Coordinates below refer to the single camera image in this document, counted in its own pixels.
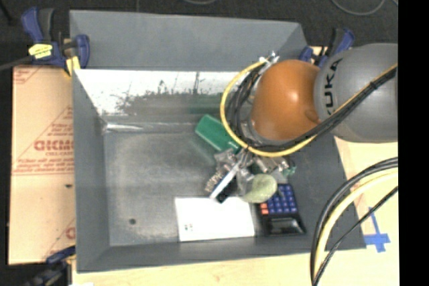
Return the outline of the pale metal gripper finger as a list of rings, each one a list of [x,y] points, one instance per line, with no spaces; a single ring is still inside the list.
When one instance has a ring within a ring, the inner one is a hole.
[[[216,188],[216,186],[222,181],[223,176],[218,173],[213,174],[204,187],[204,191],[206,193],[212,193],[212,191]]]

